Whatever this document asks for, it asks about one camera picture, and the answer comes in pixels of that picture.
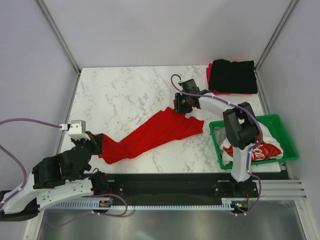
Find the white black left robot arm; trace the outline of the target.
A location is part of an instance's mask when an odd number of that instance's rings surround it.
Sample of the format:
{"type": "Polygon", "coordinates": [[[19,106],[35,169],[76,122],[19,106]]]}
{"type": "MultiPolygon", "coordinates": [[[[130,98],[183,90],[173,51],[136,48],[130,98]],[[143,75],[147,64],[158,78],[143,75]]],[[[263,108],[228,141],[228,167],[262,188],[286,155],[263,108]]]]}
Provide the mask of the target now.
{"type": "Polygon", "coordinates": [[[89,174],[92,156],[103,153],[103,134],[86,132],[88,138],[72,140],[74,147],[44,158],[29,174],[26,184],[0,193],[0,220],[22,222],[35,218],[55,204],[90,195],[106,196],[107,174],[89,174]]]}

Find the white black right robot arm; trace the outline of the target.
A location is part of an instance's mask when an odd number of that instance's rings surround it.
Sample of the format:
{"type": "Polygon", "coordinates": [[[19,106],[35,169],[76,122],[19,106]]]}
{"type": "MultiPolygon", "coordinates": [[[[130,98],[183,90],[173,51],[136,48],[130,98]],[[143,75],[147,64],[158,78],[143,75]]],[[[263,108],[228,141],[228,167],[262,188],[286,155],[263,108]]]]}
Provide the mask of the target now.
{"type": "Polygon", "coordinates": [[[248,102],[238,105],[214,96],[212,93],[191,94],[176,93],[174,110],[176,113],[190,113],[193,108],[208,111],[223,117],[225,134],[232,146],[233,164],[229,191],[235,197],[247,191],[247,182],[251,178],[250,165],[252,151],[258,137],[262,137],[261,126],[252,106],[248,102]]]}

